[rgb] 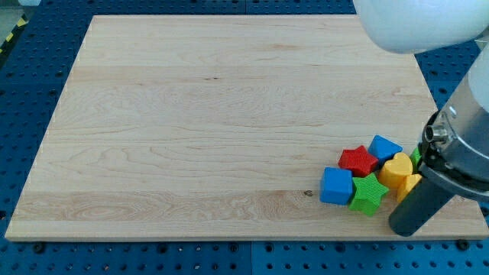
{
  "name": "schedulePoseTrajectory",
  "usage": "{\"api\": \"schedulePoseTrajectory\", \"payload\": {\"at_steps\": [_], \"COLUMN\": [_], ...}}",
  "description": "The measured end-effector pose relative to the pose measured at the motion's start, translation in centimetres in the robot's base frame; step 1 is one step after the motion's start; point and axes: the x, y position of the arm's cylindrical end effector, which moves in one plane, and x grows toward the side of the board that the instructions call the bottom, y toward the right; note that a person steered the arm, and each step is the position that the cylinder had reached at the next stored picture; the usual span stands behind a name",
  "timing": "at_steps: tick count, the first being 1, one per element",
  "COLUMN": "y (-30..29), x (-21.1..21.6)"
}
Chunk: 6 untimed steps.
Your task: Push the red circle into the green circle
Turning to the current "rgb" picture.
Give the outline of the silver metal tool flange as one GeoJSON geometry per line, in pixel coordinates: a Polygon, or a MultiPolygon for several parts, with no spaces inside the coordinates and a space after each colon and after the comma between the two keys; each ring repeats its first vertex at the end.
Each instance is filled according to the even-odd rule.
{"type": "Polygon", "coordinates": [[[419,172],[449,193],[488,201],[488,111],[465,76],[423,129],[419,172]]]}

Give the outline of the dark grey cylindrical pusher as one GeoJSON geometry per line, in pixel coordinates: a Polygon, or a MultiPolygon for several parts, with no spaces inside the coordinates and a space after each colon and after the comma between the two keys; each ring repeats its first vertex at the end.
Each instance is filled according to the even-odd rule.
{"type": "Polygon", "coordinates": [[[431,180],[421,179],[390,214],[390,229],[403,237],[413,235],[453,196],[431,180]]]}

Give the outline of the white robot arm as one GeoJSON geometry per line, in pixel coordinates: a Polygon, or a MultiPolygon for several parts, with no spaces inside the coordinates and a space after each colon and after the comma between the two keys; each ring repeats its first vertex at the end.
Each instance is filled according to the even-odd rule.
{"type": "MultiPolygon", "coordinates": [[[[369,38],[391,53],[423,53],[473,40],[488,27],[486,1],[354,0],[369,38]]],[[[488,49],[484,47],[418,144],[422,179],[389,217],[408,237],[453,196],[488,200],[488,49]]]]}

